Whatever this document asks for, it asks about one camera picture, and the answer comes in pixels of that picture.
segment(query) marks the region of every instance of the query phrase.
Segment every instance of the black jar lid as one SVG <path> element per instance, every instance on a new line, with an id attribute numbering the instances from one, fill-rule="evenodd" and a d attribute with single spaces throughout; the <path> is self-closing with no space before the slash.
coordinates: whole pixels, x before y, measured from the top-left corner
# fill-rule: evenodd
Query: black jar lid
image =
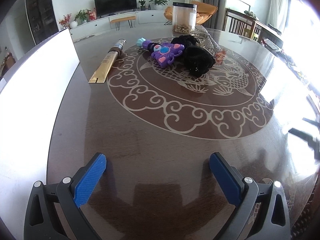
<path id="1" fill-rule="evenodd" d="M 179 7 L 186 7 L 186 8 L 193 8 L 196 9 L 197 5 L 192 3 L 184 3 L 184 2 L 173 2 L 173 6 L 179 6 Z"/>

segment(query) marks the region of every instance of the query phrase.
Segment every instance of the silver screw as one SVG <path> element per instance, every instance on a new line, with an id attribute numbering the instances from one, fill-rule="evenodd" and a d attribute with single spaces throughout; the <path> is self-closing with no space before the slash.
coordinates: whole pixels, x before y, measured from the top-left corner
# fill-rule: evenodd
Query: silver screw
<path id="1" fill-rule="evenodd" d="M 281 182 L 277 180 L 275 180 L 273 184 L 275 184 L 276 187 L 281 187 Z"/>
<path id="2" fill-rule="evenodd" d="M 69 177 L 65 177 L 63 180 L 62 180 L 62 182 L 64 183 L 64 184 L 67 184 L 67 183 L 69 183 L 71 181 L 71 178 L 69 178 Z"/>
<path id="3" fill-rule="evenodd" d="M 245 177 L 244 178 L 244 181 L 248 184 L 252 183 L 253 182 L 253 179 L 251 179 L 250 177 Z"/>
<path id="4" fill-rule="evenodd" d="M 35 186 L 35 187 L 40 187 L 40 185 L 41 185 L 41 182 L 40 182 L 40 181 L 36 181 L 36 182 L 34 183 L 34 186 Z"/>

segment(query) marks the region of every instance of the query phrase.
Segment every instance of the white flower pot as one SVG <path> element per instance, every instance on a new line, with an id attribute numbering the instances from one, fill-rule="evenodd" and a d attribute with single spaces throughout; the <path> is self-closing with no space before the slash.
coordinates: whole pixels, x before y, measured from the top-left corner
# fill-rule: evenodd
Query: white flower pot
<path id="1" fill-rule="evenodd" d="M 78 26 L 78 22 L 77 21 L 73 21 L 73 22 L 70 23 L 69 26 L 70 26 L 71 29 L 73 29 L 73 28 Z"/>
<path id="2" fill-rule="evenodd" d="M 155 4 L 155 10 L 163 10 L 162 4 Z"/>

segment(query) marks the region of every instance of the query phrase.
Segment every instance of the white tv console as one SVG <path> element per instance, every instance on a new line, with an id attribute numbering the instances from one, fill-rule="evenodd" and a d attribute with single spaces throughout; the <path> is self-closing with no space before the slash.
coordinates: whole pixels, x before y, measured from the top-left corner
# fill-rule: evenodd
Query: white tv console
<path id="1" fill-rule="evenodd" d="M 120 13 L 112 16 L 107 16 L 101 19 L 87 22 L 70 30 L 73 41 L 79 40 L 95 33 L 101 33 L 107 30 L 116 29 L 116 24 L 111 24 L 110 21 L 129 16 L 136 16 L 137 19 L 132 21 L 132 25 L 146 23 L 165 23 L 167 20 L 164 17 L 164 10 L 145 10 L 137 12 Z M 121 22 L 120 26 L 129 27 L 127 21 Z"/>

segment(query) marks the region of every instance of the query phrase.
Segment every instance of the teal toy tip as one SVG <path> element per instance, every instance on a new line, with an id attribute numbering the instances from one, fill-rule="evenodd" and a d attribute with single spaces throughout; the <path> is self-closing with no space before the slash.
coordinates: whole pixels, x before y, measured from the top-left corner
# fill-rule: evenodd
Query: teal toy tip
<path id="1" fill-rule="evenodd" d="M 142 43 L 143 43 L 144 41 L 146 41 L 145 38 L 140 38 L 140 39 L 138 39 L 138 40 L 137 40 L 137 45 L 138 45 L 139 47 L 142 47 Z"/>

